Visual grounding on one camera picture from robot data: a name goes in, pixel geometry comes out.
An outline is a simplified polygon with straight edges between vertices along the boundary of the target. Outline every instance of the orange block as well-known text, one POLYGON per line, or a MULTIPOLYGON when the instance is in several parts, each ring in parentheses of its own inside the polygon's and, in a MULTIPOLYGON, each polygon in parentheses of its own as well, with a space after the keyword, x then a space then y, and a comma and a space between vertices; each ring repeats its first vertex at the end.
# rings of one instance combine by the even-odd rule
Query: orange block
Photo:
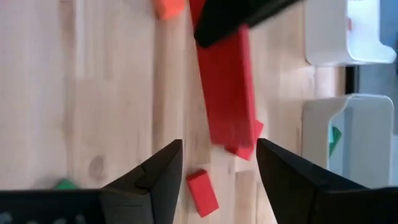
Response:
POLYGON ((184 0, 155 0, 156 13, 159 19, 170 19, 184 10, 184 0))

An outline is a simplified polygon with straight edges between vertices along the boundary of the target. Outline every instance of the red block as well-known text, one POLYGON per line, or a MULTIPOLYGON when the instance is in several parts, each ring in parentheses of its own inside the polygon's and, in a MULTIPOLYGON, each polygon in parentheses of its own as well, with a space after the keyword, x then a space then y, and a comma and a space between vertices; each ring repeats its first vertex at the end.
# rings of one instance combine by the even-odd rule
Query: red block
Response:
MULTIPOLYGON (((254 127, 255 128, 255 136, 254 136, 255 139, 258 139, 260 137, 263 127, 264 127, 264 124, 261 123, 260 121, 256 120, 256 125, 254 127)), ((251 147, 229 147, 229 146, 226 146, 225 150, 239 156, 242 159, 249 161, 254 152, 254 145, 251 147)))
POLYGON ((201 217, 218 209, 218 202, 207 171, 201 169, 187 177, 189 191, 201 217))
MULTIPOLYGON (((190 0, 194 26, 204 2, 190 0)), ((206 49, 197 44, 197 54, 212 143, 253 146, 256 115, 248 26, 206 49)))
POLYGON ((170 19, 180 14, 185 7, 184 0, 155 0, 156 13, 159 19, 170 19))

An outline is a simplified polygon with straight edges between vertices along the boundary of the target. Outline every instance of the green block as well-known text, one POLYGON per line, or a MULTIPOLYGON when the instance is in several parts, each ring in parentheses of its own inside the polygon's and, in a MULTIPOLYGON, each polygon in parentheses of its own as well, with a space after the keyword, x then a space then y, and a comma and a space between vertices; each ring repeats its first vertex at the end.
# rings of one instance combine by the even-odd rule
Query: green block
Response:
POLYGON ((62 179, 57 186, 55 186, 55 189, 58 190, 73 190, 73 189, 78 189, 79 187, 75 185, 72 181, 68 179, 62 179))
POLYGON ((332 127, 331 132, 333 134, 333 141, 329 143, 329 157, 335 151, 337 143, 340 141, 342 135, 341 131, 336 127, 332 127))

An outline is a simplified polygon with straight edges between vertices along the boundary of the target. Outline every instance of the wood grain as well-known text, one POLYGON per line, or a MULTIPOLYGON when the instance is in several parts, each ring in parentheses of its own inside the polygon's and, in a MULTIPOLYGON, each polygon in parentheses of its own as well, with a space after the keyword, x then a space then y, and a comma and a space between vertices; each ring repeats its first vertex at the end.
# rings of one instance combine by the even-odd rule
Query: wood grain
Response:
MULTIPOLYGON (((344 88, 305 61, 303 17, 296 4, 250 33, 261 136, 297 154, 305 101, 344 88)), ((0 30, 0 189, 101 187, 182 138, 183 175, 207 169, 220 209, 200 218, 183 181, 175 223, 276 223, 255 157, 210 142, 189 8, 0 0, 0 30)))

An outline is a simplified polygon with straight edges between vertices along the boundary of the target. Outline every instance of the small red block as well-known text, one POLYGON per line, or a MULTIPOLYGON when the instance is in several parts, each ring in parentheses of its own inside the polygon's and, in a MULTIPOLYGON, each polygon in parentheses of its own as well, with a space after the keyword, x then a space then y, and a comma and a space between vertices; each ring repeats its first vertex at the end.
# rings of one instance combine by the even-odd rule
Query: small red block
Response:
POLYGON ((201 217, 218 209, 218 202, 207 171, 201 169, 187 178, 189 191, 201 217))
MULTIPOLYGON (((261 123, 260 121, 256 120, 254 129, 255 129, 255 139, 258 139, 260 137, 262 128, 264 127, 264 124, 261 123)), ((230 153, 233 153, 237 156, 239 156, 242 159, 245 160, 250 160, 251 156, 253 155, 254 152, 254 145, 251 147, 225 147, 225 150, 227 150, 230 153)))
MULTIPOLYGON (((189 0, 192 24, 205 0, 189 0)), ((201 85, 213 144, 250 147, 255 144, 254 88, 251 75, 249 27, 208 48, 197 44, 201 85)))

